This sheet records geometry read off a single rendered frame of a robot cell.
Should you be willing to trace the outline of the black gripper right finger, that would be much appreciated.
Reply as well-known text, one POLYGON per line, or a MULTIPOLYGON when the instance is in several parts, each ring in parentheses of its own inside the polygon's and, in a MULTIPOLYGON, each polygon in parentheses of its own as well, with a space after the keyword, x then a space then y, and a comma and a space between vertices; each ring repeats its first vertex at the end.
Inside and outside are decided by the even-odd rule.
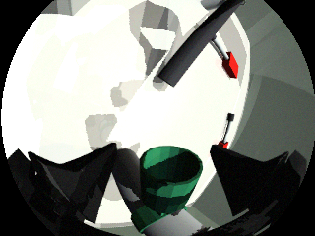
POLYGON ((287 161, 288 151, 269 161, 253 160, 220 145, 212 145, 209 152, 224 188, 232 216, 248 209, 277 168, 287 161))

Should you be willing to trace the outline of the grey metal post with cap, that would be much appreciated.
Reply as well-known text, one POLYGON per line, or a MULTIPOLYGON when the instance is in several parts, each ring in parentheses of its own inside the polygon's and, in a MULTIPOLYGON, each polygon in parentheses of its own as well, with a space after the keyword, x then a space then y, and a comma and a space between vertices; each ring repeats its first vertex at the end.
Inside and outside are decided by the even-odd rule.
MULTIPOLYGON (((115 185, 117 185, 125 205, 133 215, 135 209, 145 205, 141 196, 141 182, 139 182, 141 180, 141 168, 139 168, 137 154, 130 149, 119 149, 111 174, 113 174, 115 185)), ((190 236, 212 231, 212 229, 214 228, 205 228, 204 224, 194 219, 183 208, 155 221, 142 232, 146 236, 190 236)))

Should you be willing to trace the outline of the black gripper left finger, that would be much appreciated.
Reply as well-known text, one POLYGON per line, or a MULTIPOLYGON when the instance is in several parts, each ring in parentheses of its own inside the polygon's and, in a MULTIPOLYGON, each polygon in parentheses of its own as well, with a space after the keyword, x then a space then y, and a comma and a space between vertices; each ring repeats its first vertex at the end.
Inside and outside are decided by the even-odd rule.
POLYGON ((99 206, 117 157, 117 143, 95 149, 62 164, 48 161, 28 150, 31 165, 40 177, 62 193, 86 221, 96 224, 99 206))

